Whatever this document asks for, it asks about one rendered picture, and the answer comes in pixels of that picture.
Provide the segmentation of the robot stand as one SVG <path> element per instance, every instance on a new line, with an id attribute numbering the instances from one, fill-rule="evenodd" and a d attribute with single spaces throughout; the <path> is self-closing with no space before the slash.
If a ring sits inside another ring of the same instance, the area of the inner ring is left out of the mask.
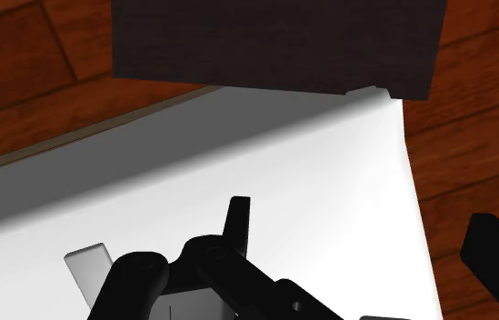
<path id="1" fill-rule="evenodd" d="M 116 77 L 429 96 L 447 0 L 111 0 Z"/>

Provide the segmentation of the grey flat rectangular object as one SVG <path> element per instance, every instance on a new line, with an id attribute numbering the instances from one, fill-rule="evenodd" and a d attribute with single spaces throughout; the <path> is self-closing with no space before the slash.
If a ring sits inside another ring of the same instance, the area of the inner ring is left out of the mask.
<path id="1" fill-rule="evenodd" d="M 65 263 L 92 309 L 113 264 L 103 243 L 65 255 Z M 236 320 L 230 308 L 210 287 L 171 287 L 155 301 L 149 320 Z"/>

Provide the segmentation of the white table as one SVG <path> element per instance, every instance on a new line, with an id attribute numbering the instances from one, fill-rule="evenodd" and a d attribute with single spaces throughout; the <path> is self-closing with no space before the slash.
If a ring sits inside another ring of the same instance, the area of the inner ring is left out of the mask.
<path id="1" fill-rule="evenodd" d="M 0 167 L 0 320 L 85 320 L 66 254 L 175 260 L 235 195 L 270 277 L 344 320 L 443 320 L 401 101 L 234 87 Z"/>

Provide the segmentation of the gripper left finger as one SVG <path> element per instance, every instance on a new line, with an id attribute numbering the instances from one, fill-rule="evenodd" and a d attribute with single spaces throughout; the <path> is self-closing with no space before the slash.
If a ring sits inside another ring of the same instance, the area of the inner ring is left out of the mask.
<path id="1" fill-rule="evenodd" d="M 224 231 L 189 239 L 175 261 L 155 252 L 117 258 L 87 320 L 343 320 L 247 260 L 249 217 L 249 197 L 234 196 Z"/>

